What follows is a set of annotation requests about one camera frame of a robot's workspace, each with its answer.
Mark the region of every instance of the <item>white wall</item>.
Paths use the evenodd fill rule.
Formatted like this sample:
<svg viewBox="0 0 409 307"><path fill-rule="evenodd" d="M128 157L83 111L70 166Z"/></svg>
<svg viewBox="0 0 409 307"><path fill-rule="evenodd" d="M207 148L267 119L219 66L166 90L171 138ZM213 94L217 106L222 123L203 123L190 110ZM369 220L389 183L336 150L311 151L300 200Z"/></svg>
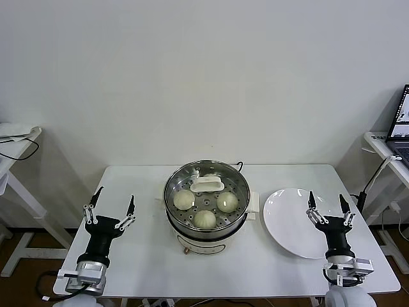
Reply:
<svg viewBox="0 0 409 307"><path fill-rule="evenodd" d="M0 120L44 128L41 156L17 164L19 178L75 226L110 164L342 160L343 179L359 177L351 166L363 158L350 147L409 81L408 9L1 1Z"/></svg>

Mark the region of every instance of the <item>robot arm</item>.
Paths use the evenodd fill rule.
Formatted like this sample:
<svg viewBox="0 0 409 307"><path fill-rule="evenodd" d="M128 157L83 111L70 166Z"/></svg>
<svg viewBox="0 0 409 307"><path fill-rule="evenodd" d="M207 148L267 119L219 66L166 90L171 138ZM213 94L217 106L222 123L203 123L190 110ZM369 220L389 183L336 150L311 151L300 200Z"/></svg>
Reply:
<svg viewBox="0 0 409 307"><path fill-rule="evenodd" d="M343 216L323 216L319 213L314 194L309 193L308 209L305 212L315 228L325 234L328 251L323 275L330 283L325 296L326 307L376 306L373 298L362 288L355 287L365 280L373 270L372 261L355 258L346 234L352 229L355 213L351 213L348 202L342 194L339 202Z"/></svg>
<svg viewBox="0 0 409 307"><path fill-rule="evenodd" d="M91 235L84 254L78 257L77 268L74 271L59 270L58 278L68 277L67 292L76 292L86 287L85 294L100 296L105 288L105 272L109 266L109 248L113 239L123 235L135 220L134 196L132 195L127 214L121 221L106 216L94 215L94 208L101 190L92 197L89 205L84 205L85 229Z"/></svg>

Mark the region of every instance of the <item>stainless steel steamer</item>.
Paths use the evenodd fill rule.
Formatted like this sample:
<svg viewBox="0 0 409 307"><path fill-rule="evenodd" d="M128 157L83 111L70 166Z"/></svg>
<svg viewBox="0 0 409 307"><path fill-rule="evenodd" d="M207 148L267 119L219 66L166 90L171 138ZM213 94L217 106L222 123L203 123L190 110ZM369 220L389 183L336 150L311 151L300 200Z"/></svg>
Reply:
<svg viewBox="0 0 409 307"><path fill-rule="evenodd" d="M190 190L195 178L209 175L221 179L224 184L222 191L194 193L194 205L188 210L179 210L174 206L176 192ZM238 208L235 211L224 213L217 208L217 198L223 192L231 192L237 197ZM168 220L182 245L196 253L217 253L226 247L226 239L244 224L250 189L243 175L234 167L223 162L202 160L188 163L170 176L164 189L164 202ZM194 216L201 210L215 214L215 228L204 230L194 226Z"/></svg>

